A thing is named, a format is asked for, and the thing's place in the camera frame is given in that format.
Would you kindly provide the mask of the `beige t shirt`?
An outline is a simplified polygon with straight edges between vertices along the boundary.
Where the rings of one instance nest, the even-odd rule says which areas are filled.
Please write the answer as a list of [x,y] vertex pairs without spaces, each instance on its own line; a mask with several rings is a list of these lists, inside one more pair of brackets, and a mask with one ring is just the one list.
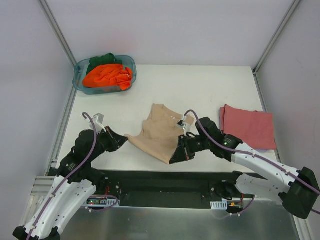
[[163,104],[153,104],[148,118],[142,122],[140,134],[124,136],[139,150],[169,165],[178,147],[179,136],[185,134],[178,125],[181,120],[188,126],[195,121],[192,116],[184,117]]

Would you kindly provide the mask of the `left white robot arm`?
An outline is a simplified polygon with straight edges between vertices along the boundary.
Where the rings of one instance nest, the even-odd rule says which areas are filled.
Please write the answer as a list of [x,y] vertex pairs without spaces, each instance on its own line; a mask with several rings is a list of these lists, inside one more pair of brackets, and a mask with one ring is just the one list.
[[92,162],[104,153],[119,150],[127,141],[127,137],[108,126],[98,133],[91,129],[81,131],[60,162],[40,208],[28,223],[16,227],[12,235],[18,240],[59,240],[85,201],[106,191],[106,175],[93,168]]

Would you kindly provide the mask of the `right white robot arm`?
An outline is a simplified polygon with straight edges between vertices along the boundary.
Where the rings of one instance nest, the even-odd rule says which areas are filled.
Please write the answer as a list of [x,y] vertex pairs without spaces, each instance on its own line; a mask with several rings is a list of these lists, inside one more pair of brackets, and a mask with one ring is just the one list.
[[222,133],[208,117],[196,121],[197,134],[189,132],[190,125],[183,117],[177,122],[183,134],[170,163],[192,160],[196,153],[210,151],[216,157],[241,165],[259,177],[234,171],[227,180],[225,192],[230,197],[239,194],[259,196],[281,204],[293,216],[307,219],[320,195],[315,173],[307,168],[297,169],[263,156],[239,138]]

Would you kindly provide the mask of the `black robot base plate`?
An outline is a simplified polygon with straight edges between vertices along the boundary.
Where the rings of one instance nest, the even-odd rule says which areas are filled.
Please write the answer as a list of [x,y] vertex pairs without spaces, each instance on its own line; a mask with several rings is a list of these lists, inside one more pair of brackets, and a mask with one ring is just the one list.
[[91,207],[108,200],[119,207],[209,209],[212,202],[234,201],[235,209],[243,208],[243,199],[234,186],[239,172],[148,172],[97,170],[85,171],[84,176],[96,192],[87,200]]

